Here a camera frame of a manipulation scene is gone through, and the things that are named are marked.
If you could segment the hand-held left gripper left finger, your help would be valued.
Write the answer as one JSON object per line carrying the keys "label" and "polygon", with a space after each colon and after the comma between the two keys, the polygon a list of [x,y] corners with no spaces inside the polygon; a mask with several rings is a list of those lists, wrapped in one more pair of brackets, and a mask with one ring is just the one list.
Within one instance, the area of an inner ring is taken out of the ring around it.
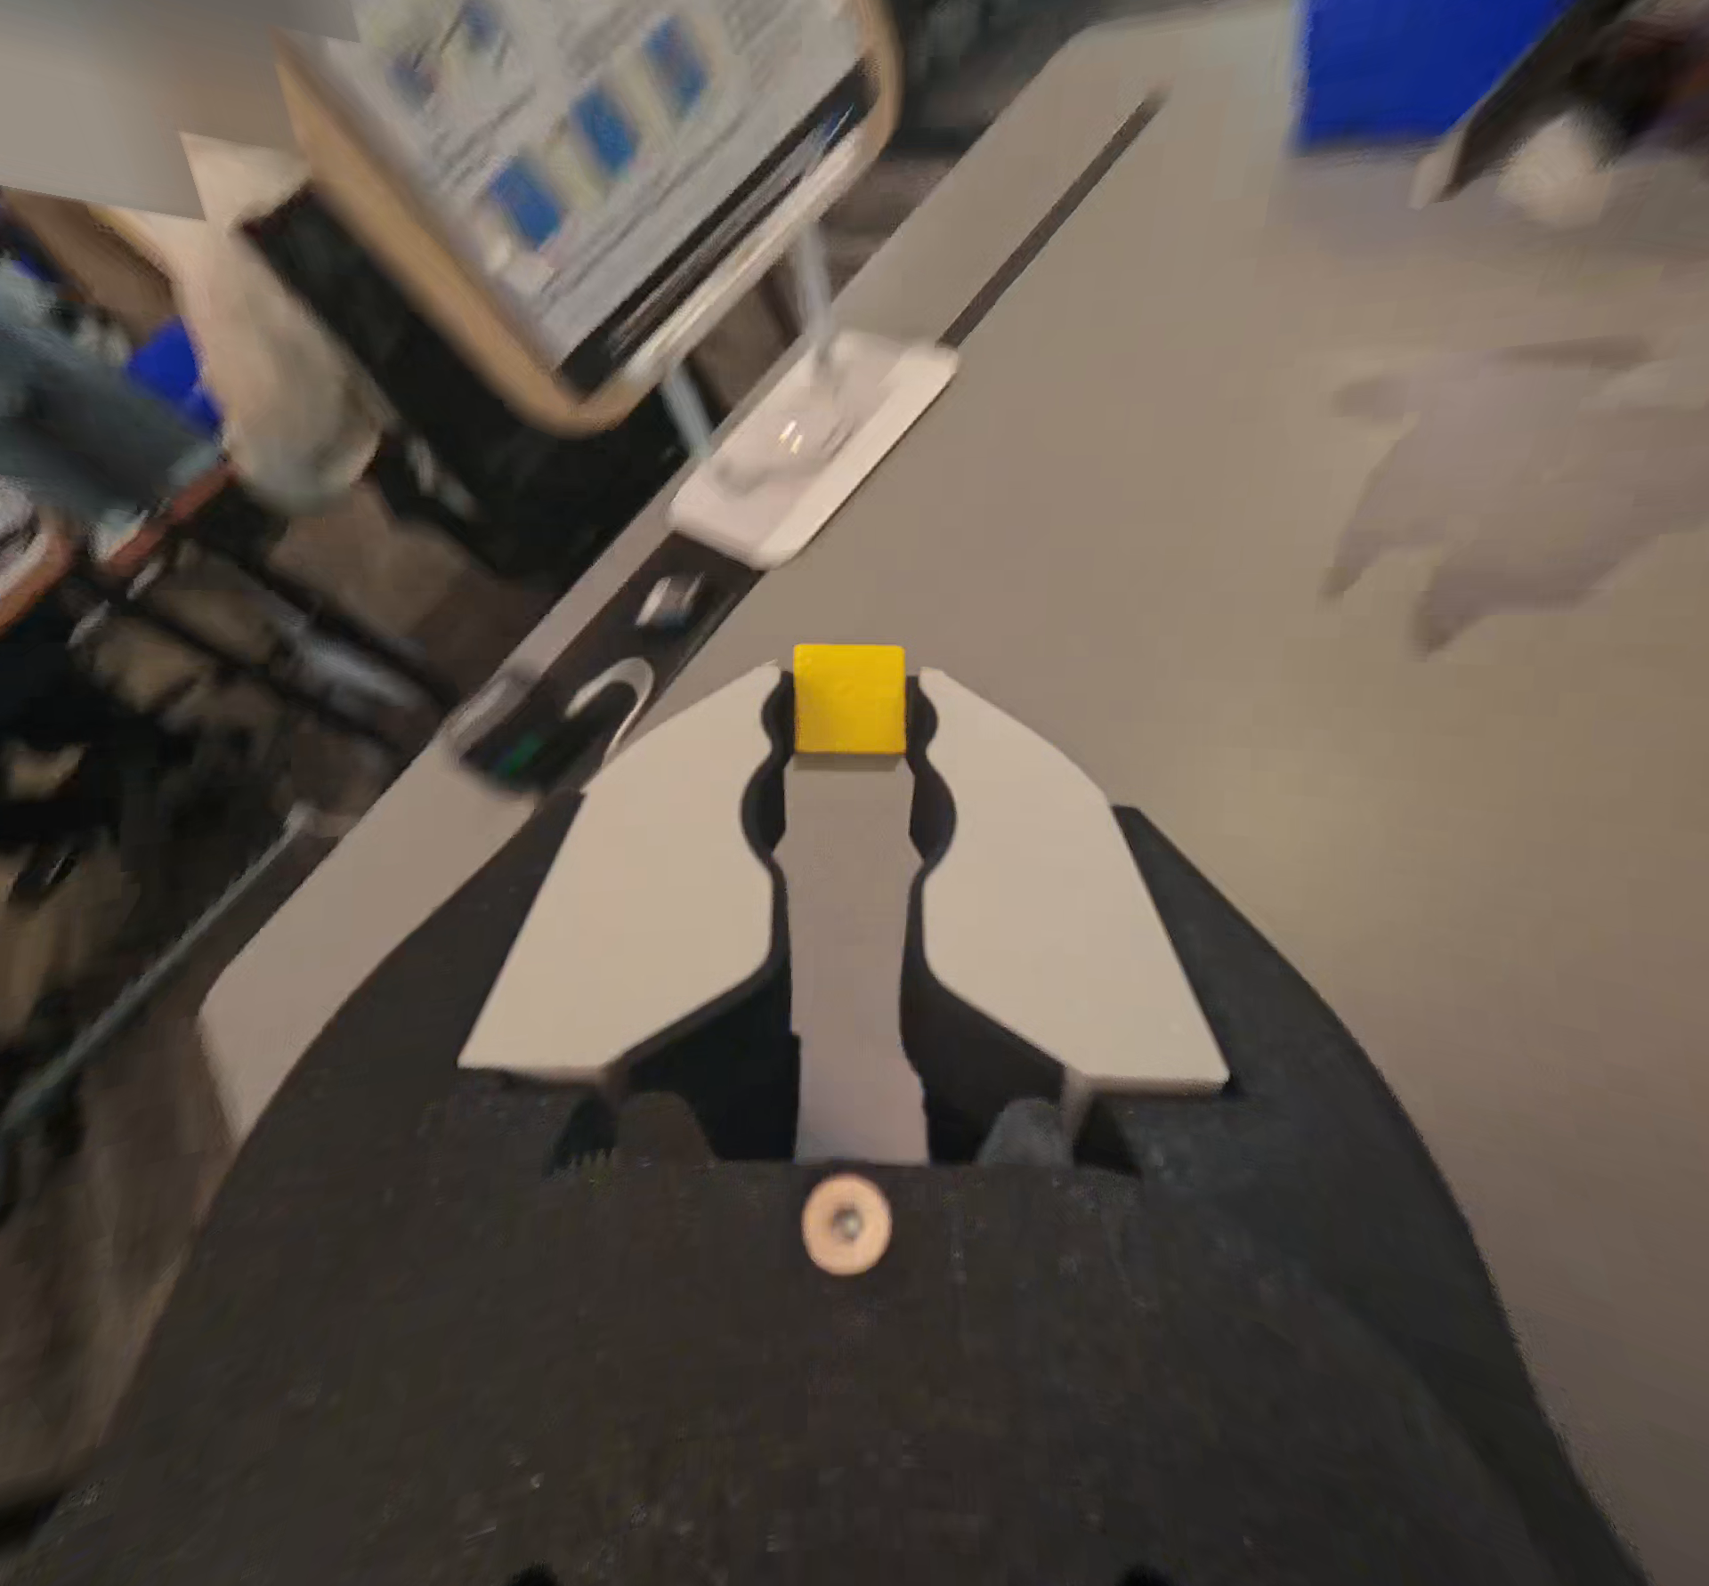
{"label": "hand-held left gripper left finger", "polygon": [[781,667],[615,755],[579,795],[458,1068],[606,1076],[786,967],[788,759]]}

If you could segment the black charger case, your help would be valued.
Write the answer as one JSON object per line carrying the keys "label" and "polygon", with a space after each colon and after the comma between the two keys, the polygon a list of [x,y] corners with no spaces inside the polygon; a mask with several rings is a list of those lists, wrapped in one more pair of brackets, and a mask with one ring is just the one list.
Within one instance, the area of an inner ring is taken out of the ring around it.
{"label": "black charger case", "polygon": [[559,688],[519,672],[488,678],[442,727],[466,774],[513,795],[566,784],[597,732],[588,709],[569,711]]}

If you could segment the yellow cube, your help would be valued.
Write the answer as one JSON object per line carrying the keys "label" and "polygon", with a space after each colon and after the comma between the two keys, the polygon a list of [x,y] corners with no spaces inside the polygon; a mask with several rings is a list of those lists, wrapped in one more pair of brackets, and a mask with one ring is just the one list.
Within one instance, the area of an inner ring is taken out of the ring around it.
{"label": "yellow cube", "polygon": [[902,645],[800,643],[793,650],[796,755],[892,762],[908,747]]}

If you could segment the wood-framed instruction board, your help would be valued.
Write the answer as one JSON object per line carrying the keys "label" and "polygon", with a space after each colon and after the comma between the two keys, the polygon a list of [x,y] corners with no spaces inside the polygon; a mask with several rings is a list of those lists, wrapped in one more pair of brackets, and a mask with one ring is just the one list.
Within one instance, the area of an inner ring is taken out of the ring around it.
{"label": "wood-framed instruction board", "polygon": [[350,0],[274,44],[308,189],[516,416],[597,434],[899,121],[886,0]]}

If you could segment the blue storage bin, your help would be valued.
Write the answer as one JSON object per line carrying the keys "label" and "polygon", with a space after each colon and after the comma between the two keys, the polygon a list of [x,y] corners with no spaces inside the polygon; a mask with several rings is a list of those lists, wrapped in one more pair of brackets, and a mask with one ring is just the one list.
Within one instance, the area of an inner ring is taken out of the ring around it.
{"label": "blue storage bin", "polygon": [[123,367],[126,379],[157,399],[196,434],[216,438],[222,413],[201,379],[198,349],[182,318],[159,325]]}

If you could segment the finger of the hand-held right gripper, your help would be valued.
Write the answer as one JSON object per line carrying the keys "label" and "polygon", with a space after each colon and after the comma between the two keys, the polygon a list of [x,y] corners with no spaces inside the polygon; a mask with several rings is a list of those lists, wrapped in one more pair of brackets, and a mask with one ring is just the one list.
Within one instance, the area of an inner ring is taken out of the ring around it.
{"label": "finger of the hand-held right gripper", "polygon": [[1600,209],[1606,176],[1650,126],[1640,0],[1568,0],[1547,33],[1414,170],[1414,208],[1482,178],[1521,209]]}

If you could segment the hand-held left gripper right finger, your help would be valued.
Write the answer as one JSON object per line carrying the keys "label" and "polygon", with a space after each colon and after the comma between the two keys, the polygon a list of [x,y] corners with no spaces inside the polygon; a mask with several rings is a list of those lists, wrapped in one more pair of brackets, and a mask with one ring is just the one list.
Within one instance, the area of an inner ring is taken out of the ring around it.
{"label": "hand-held left gripper right finger", "polygon": [[925,780],[949,838],[919,853],[929,992],[1086,1093],[1221,1093],[1229,1067],[1104,792],[938,669],[918,675]]}

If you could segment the black tripod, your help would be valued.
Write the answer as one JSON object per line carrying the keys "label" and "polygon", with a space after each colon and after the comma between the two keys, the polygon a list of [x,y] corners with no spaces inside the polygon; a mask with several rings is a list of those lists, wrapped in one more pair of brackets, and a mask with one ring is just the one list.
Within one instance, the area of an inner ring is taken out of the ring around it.
{"label": "black tripod", "polygon": [[16,1147],[54,1104],[76,1087],[87,1068],[118,1036],[144,1013],[149,1002],[169,984],[189,957],[231,913],[250,891],[299,843],[325,838],[327,818],[310,805],[296,805],[284,817],[273,842],[251,858],[241,872],[224,882],[216,899],[179,929],[169,946],[160,949],[119,992],[91,1018],[76,1018],[63,1044],[32,1054],[30,1067],[4,1093],[1,1143]]}

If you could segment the wooden office desk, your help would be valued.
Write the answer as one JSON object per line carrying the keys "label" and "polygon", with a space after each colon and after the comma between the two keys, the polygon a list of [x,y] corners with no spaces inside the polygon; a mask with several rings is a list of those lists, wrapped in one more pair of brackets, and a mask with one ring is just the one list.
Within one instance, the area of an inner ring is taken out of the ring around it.
{"label": "wooden office desk", "polygon": [[204,507],[237,485],[237,467],[221,454],[152,511],[123,513],[113,523],[83,530],[37,507],[21,487],[4,482],[1,634],[74,585],[92,585],[97,592],[126,585],[148,571],[154,555]]}

